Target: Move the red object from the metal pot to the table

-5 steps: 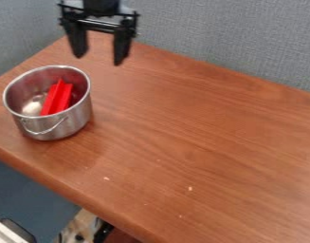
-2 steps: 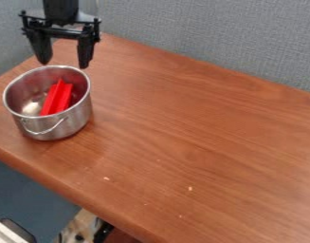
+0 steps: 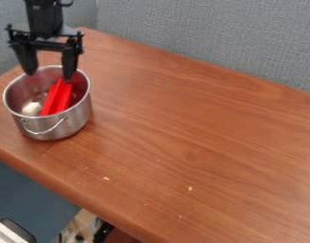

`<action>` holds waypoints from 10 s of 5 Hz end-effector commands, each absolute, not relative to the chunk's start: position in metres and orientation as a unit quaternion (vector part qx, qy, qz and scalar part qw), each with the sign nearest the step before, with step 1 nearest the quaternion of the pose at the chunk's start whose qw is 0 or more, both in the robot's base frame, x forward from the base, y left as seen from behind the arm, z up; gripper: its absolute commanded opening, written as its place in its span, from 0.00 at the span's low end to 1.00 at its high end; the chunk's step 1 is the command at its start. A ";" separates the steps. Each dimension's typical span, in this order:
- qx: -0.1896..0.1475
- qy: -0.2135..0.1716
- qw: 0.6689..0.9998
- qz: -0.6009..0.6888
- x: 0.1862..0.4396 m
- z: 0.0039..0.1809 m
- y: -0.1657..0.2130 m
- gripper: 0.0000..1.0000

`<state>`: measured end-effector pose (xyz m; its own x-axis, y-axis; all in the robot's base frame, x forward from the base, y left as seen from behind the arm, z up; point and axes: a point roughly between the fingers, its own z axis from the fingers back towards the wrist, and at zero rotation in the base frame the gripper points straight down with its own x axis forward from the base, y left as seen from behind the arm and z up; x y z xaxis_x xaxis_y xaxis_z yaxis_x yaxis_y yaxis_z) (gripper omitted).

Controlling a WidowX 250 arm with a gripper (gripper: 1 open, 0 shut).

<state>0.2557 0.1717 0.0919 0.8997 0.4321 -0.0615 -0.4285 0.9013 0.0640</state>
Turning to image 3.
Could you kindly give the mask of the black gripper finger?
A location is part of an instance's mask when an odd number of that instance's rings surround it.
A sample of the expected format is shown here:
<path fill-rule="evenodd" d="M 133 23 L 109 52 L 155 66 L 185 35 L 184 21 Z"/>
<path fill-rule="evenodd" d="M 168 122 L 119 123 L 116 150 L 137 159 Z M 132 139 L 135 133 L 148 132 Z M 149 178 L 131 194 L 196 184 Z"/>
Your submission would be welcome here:
<path fill-rule="evenodd" d="M 24 72 L 33 75 L 39 68 L 37 51 L 24 35 L 13 38 L 12 48 Z"/>
<path fill-rule="evenodd" d="M 63 49 L 63 73 L 67 80 L 71 79 L 79 61 L 77 42 L 75 38 L 68 38 Z"/>

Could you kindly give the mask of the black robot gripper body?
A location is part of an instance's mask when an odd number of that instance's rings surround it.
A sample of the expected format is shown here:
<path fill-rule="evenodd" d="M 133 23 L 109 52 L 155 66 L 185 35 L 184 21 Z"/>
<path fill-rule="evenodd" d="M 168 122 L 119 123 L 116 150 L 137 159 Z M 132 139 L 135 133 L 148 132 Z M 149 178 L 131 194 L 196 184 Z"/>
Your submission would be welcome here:
<path fill-rule="evenodd" d="M 9 45 L 17 55 L 35 55 L 39 50 L 83 53 L 80 30 L 65 25 L 64 8 L 75 0 L 24 0 L 28 23 L 8 24 Z"/>

